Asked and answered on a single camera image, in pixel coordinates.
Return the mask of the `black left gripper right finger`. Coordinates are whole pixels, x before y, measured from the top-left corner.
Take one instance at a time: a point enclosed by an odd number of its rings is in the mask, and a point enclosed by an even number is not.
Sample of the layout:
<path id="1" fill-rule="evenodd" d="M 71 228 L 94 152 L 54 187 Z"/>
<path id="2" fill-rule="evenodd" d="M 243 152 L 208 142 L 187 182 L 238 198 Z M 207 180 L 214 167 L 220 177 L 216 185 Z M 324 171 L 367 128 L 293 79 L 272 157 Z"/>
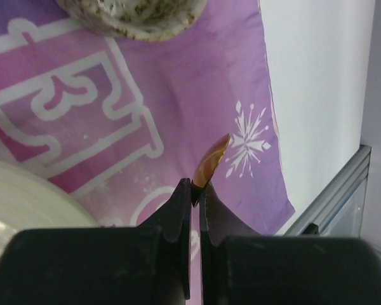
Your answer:
<path id="1" fill-rule="evenodd" d="M 381 304 L 381 261 L 363 240 L 258 234 L 213 186 L 199 205 L 203 304 Z"/>

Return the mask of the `purple Elsa placemat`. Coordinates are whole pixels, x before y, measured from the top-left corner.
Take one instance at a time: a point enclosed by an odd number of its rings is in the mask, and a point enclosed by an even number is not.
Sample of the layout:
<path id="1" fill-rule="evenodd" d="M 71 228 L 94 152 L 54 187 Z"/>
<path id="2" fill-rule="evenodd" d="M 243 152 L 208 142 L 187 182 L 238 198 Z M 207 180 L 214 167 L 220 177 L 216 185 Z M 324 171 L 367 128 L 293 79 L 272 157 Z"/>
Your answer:
<path id="1" fill-rule="evenodd" d="M 227 133 L 207 186 L 258 234 L 275 234 L 295 210 L 257 1 L 207 1 L 161 42 L 97 34 L 57 1 L 0 1 L 0 161 L 63 190 L 94 227 L 139 226 L 180 180 L 191 187 Z M 199 216 L 191 202 L 184 304 L 203 303 Z"/>

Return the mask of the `speckled ceramic cup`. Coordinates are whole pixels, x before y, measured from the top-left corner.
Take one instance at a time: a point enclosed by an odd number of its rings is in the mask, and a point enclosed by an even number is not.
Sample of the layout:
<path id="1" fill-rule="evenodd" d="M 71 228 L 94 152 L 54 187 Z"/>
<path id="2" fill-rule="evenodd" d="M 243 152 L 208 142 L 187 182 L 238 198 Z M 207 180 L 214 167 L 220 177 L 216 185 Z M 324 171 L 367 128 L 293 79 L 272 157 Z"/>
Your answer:
<path id="1" fill-rule="evenodd" d="M 207 0 L 63 0 L 57 4 L 97 34 L 161 42 L 193 25 Z"/>

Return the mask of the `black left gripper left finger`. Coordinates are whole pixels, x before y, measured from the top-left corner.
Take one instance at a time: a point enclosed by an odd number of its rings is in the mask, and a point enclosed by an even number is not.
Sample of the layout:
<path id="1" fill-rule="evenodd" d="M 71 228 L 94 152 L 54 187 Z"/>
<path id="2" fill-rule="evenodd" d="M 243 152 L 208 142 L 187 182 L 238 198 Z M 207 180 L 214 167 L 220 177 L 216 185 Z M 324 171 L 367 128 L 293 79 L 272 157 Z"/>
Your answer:
<path id="1" fill-rule="evenodd" d="M 0 304 L 184 304 L 191 182 L 136 227 L 28 229 L 0 256 Z"/>

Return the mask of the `cream round plate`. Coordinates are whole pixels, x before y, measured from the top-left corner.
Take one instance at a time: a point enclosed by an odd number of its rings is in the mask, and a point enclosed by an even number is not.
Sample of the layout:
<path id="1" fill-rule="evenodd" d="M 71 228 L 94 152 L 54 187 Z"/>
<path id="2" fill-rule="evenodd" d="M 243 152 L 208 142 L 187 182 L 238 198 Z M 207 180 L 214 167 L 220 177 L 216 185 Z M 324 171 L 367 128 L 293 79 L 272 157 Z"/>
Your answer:
<path id="1" fill-rule="evenodd" d="M 96 225 L 93 217 L 63 190 L 0 161 L 0 256 L 13 235 L 24 229 Z"/>

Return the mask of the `gold spoon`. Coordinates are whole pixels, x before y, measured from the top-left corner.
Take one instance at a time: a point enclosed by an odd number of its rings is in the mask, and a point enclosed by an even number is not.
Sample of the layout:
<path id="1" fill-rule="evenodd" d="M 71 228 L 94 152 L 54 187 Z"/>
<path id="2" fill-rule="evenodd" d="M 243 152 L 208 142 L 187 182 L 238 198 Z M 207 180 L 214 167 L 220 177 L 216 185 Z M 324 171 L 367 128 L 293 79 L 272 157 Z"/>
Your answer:
<path id="1" fill-rule="evenodd" d="M 205 152 L 199 161 L 191 181 L 191 202 L 194 208 L 197 207 L 202 192 L 206 189 L 220 164 L 230 139 L 231 135 L 225 134 Z"/>

